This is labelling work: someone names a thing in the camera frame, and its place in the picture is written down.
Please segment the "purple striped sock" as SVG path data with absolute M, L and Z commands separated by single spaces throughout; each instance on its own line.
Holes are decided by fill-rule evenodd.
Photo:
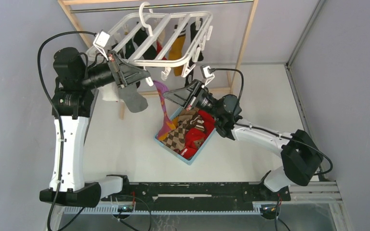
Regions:
M 165 98 L 163 96 L 163 93 L 169 91 L 168 87 L 163 84 L 162 82 L 159 82 L 157 80 L 153 80 L 154 86 L 157 89 L 159 99 L 160 99 L 160 105 L 163 112 L 163 123 L 161 129 L 157 133 L 157 140 L 162 141 L 167 138 L 168 134 L 176 129 L 176 125 L 170 120 L 167 113 Z

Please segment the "grey sock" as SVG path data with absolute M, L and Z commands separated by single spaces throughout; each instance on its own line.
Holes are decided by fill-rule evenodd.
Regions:
M 132 113 L 142 112 L 148 107 L 147 99 L 138 93 L 136 84 L 119 88 L 118 94 Z

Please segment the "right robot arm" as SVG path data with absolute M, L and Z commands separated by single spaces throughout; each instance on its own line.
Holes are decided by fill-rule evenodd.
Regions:
M 269 171 L 262 179 L 259 194 L 265 200 L 272 200 L 286 186 L 307 186 L 324 159 L 323 153 L 304 130 L 288 133 L 255 125 L 240 116 L 242 110 L 236 95 L 227 94 L 216 99 L 199 80 L 167 91 L 163 97 L 183 109 L 208 113 L 221 137 L 252 142 L 281 158 L 282 166 Z

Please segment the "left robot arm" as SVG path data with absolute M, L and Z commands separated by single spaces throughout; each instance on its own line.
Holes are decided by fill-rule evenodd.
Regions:
M 57 51 L 53 68 L 57 73 L 54 96 L 50 98 L 57 144 L 53 175 L 47 189 L 41 190 L 42 202 L 62 206 L 96 207 L 100 200 L 113 194 L 121 201 L 132 191 L 124 175 L 107 175 L 86 182 L 83 176 L 83 151 L 92 114 L 93 90 L 116 83 L 136 93 L 136 83 L 150 73 L 120 59 L 111 51 L 106 61 L 88 67 L 82 53 L 73 47 Z

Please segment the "white fluffy sock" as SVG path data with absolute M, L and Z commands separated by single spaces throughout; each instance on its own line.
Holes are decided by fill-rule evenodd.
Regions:
M 99 87 L 98 89 L 103 101 L 124 102 L 124 100 L 119 97 L 118 87 L 116 83 L 110 83 L 103 87 Z

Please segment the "white plastic clip hanger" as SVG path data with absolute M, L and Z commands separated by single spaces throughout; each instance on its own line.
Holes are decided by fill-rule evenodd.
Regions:
M 182 65 L 181 77 L 187 77 L 199 62 L 200 54 L 205 49 L 205 43 L 211 37 L 213 14 L 209 11 L 195 11 L 184 13 L 155 13 L 152 10 L 145 12 L 143 2 L 137 12 L 130 13 L 120 19 L 107 33 L 110 38 L 105 46 L 105 51 L 125 53 L 125 44 L 134 37 L 142 27 L 148 37 L 138 48 L 134 44 L 135 52 L 124 61 L 138 67 L 161 67 L 161 79 L 166 80 L 173 68 Z M 186 28 L 186 38 L 182 49 L 182 57 L 177 60 L 168 60 L 168 53 L 175 39 L 183 28 Z M 153 60 L 143 58 L 144 52 L 153 45 L 157 48 L 156 41 L 163 46 L 162 51 Z M 92 45 L 86 54 L 90 61 L 94 61 L 100 52 Z

